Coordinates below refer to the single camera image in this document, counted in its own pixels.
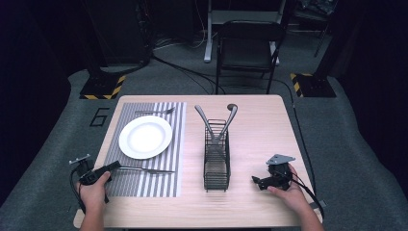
table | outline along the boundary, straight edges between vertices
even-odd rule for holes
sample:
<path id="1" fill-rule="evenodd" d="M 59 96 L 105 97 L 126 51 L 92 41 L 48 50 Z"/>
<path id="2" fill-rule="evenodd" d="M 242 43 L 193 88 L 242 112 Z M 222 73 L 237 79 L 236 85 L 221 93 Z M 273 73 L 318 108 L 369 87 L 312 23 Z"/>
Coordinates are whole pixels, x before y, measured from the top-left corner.
<path id="1" fill-rule="evenodd" d="M 258 20 L 280 22 L 286 0 L 281 1 L 279 12 L 250 12 L 250 11 L 219 11 L 213 10 L 212 0 L 208 0 L 208 19 L 207 19 L 207 44 L 204 54 L 204 63 L 211 61 L 213 51 L 213 24 L 223 24 L 229 20 Z M 275 45 L 270 45 L 271 54 L 275 50 Z"/>
<path id="2" fill-rule="evenodd" d="M 269 177 L 266 161 L 274 154 L 295 157 L 291 164 L 309 189 L 307 175 L 283 100 L 278 95 L 127 95 L 117 103 L 95 167 L 102 167 L 124 103 L 186 102 L 183 178 L 177 197 L 110 197 L 105 227 L 116 228 L 250 228 L 296 226 L 295 213 L 268 191 L 260 191 L 251 176 Z M 231 179 L 229 189 L 206 192 L 203 186 L 204 122 L 227 119 L 227 105 L 238 112 L 229 126 Z M 309 202 L 313 200 L 305 193 Z M 74 225 L 83 213 L 78 210 Z"/>

yellow and black tape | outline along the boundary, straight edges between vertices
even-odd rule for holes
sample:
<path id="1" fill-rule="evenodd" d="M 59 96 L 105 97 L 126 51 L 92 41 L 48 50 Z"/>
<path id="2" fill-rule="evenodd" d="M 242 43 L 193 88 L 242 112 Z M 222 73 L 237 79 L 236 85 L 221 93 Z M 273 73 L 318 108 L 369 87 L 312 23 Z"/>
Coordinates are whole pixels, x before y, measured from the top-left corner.
<path id="1" fill-rule="evenodd" d="M 123 82 L 125 81 L 126 76 L 121 76 L 116 83 L 116 86 L 112 93 L 107 94 L 81 94 L 81 99 L 115 99 L 122 88 Z"/>
<path id="2" fill-rule="evenodd" d="M 293 87 L 294 87 L 294 91 L 296 91 L 296 94 L 298 97 L 303 97 L 303 92 L 302 89 L 299 85 L 299 82 L 297 80 L 297 76 L 313 76 L 312 74 L 298 74 L 298 73 L 291 73 L 291 79 L 292 79 L 292 83 L 293 83 Z"/>

plate rim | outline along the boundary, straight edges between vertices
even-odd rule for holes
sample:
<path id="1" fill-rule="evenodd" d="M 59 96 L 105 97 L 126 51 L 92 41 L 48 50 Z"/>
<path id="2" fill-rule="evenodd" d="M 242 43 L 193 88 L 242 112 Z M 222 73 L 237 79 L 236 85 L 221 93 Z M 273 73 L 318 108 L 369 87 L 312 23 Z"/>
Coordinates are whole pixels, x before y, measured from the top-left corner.
<path id="1" fill-rule="evenodd" d="M 143 121 L 143 120 L 145 120 L 145 122 L 143 122 L 143 123 L 154 122 L 154 123 L 158 124 L 159 126 L 161 126 L 165 130 L 165 140 L 162 143 L 162 145 L 160 145 L 155 150 L 153 150 L 151 152 L 148 152 L 148 153 L 135 152 L 127 144 L 127 137 L 129 136 L 130 131 L 132 131 L 132 129 L 133 129 L 132 127 L 135 127 L 137 125 L 138 126 L 141 125 L 142 123 L 140 123 L 140 121 Z M 163 119 L 162 117 L 158 117 L 158 116 L 154 116 L 154 115 L 140 116 L 140 117 L 137 117 L 137 118 L 133 119 L 132 121 L 130 121 L 129 123 L 127 123 L 123 127 L 122 131 L 120 132 L 119 139 L 118 139 L 119 149 L 124 155 L 126 155 L 126 156 L 128 156 L 128 157 L 130 157 L 132 159 L 136 159 L 136 160 L 150 159 L 152 157 L 155 157 L 155 156 L 161 154 L 163 151 L 166 150 L 166 148 L 168 148 L 168 146 L 170 145 L 171 140 L 172 140 L 172 132 L 173 132 L 173 130 L 171 128 L 170 123 L 167 120 Z"/>

wire basket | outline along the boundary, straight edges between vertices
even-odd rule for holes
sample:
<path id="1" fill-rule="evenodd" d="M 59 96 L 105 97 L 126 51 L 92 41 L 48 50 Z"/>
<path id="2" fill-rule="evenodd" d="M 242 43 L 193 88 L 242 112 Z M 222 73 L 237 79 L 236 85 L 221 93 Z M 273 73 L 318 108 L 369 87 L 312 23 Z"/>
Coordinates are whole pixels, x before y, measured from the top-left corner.
<path id="1" fill-rule="evenodd" d="M 215 137 L 225 126 L 225 120 L 209 119 Z M 205 129 L 204 189 L 207 191 L 226 191 L 231 175 L 228 130 L 213 144 L 208 129 Z"/>

striped placemat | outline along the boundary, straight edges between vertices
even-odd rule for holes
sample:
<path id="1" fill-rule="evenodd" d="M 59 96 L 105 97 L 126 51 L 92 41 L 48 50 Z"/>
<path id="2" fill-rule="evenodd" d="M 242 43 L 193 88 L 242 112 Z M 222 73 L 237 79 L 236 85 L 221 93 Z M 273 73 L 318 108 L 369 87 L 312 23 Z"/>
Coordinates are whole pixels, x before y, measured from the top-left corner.
<path id="1" fill-rule="evenodd" d="M 138 170 L 114 170 L 113 180 L 107 184 L 108 196 L 175 197 L 180 195 L 186 105 L 186 102 L 125 103 L 123 105 L 105 165 L 119 161 L 121 165 L 127 167 L 166 169 L 173 170 L 174 173 L 150 174 Z M 161 111 L 172 107 L 175 107 L 175 111 L 169 115 L 135 114 L 135 111 Z M 136 160 L 126 156 L 120 150 L 118 143 L 122 129 L 140 116 L 159 116 L 170 124 L 173 132 L 168 148 L 161 154 L 146 160 Z"/>

